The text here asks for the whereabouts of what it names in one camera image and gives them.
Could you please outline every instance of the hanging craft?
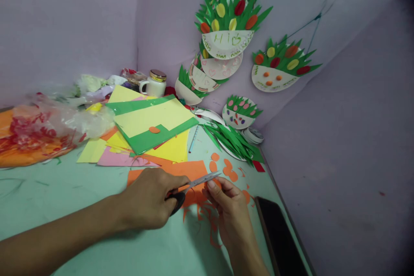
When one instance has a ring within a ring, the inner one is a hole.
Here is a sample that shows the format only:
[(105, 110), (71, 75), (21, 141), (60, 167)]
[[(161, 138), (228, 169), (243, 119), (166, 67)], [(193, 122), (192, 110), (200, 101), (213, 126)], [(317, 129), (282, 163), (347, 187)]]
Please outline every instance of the hanging craft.
[(259, 24), (273, 7), (257, 16), (261, 6), (257, 0), (204, 0), (195, 14), (195, 23), (203, 34), (206, 51), (214, 58), (229, 60), (241, 54), (250, 43)]
[(202, 98), (207, 96), (208, 93), (203, 93), (194, 88), (188, 77), (188, 72), (182, 67), (176, 80), (175, 89), (178, 98), (184, 99), (185, 103), (189, 106), (199, 104)]
[(258, 110), (252, 100), (232, 95), (227, 98), (222, 116), (227, 125), (235, 129), (245, 129), (252, 125), (261, 113), (262, 110)]
[(243, 52), (229, 60), (213, 58), (205, 49), (203, 41), (200, 42), (200, 61), (205, 74), (214, 80), (223, 80), (232, 76), (240, 67)]
[(278, 92), (292, 86), (301, 76), (319, 68), (320, 65), (309, 66), (308, 58), (316, 51), (304, 54), (298, 43), (286, 44), (287, 35), (277, 44), (269, 39), (266, 52), (253, 53), (253, 84), (264, 92)]

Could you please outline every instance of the purple wall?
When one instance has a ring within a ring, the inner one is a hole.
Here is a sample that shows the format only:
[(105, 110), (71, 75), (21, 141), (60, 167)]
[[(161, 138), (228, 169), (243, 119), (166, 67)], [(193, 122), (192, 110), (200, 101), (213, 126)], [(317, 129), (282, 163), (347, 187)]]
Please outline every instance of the purple wall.
[(0, 108), (137, 63), (138, 0), (0, 0)]
[(263, 151), (319, 276), (399, 275), (409, 254), (412, 16), (402, 0), (389, 5), (263, 129)]
[[(194, 21), (195, 12), (203, 0), (140, 0), (143, 9), (140, 14), (138, 37), (138, 70), (148, 73), (150, 69), (161, 69), (168, 75), (169, 85), (174, 85), (181, 63), (188, 69), (194, 54), (198, 52), (201, 34)], [(251, 54), (264, 49), (269, 37), (280, 40), (284, 34), (291, 34), (314, 18), (324, 0), (259, 0), (273, 11), (254, 35), (245, 50), (243, 63), (238, 72), (216, 91), (206, 97), (201, 105), (221, 112), (226, 98), (231, 94), (251, 98), (264, 109), (257, 119), (256, 127), (266, 124), (280, 109), (291, 100), (314, 75), (301, 78), (289, 89), (279, 93), (263, 93), (253, 86)], [(323, 17), (312, 44), (318, 51), (313, 60), (328, 63), (346, 44), (353, 39), (366, 24), (373, 19), (389, 0), (337, 0), (328, 15)], [(304, 38), (308, 46), (315, 24), (293, 36)]]

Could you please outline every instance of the jar lid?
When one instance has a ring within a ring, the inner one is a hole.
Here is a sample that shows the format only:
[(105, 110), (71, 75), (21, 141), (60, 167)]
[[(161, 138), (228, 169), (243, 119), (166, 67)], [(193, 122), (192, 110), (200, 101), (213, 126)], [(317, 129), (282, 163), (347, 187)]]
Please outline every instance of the jar lid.
[(165, 80), (167, 80), (167, 75), (161, 70), (157, 70), (157, 69), (152, 69), (150, 71), (150, 77), (160, 82), (164, 82)]

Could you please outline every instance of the scissor handle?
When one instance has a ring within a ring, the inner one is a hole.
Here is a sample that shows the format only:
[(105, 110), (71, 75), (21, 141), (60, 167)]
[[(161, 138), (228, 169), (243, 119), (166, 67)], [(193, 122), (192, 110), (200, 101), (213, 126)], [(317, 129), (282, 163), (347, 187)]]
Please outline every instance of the scissor handle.
[(185, 201), (185, 193), (183, 193), (183, 192), (178, 192), (178, 193), (175, 193), (175, 194), (171, 194), (167, 199), (170, 199), (170, 198), (175, 198), (176, 200), (177, 200), (177, 206), (174, 208), (174, 210), (172, 211), (172, 213), (171, 213), (171, 215), (170, 216), (172, 216), (173, 214), (175, 214), (177, 211), (178, 211), (178, 209), (180, 209), (181, 208), (181, 206), (184, 204), (184, 201)]

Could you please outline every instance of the black phone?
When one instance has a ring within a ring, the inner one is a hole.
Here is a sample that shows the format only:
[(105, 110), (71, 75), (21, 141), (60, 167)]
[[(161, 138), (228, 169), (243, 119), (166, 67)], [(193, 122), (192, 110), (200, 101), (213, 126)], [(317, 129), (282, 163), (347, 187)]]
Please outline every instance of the black phone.
[(261, 197), (254, 200), (275, 274), (308, 276), (279, 205)]

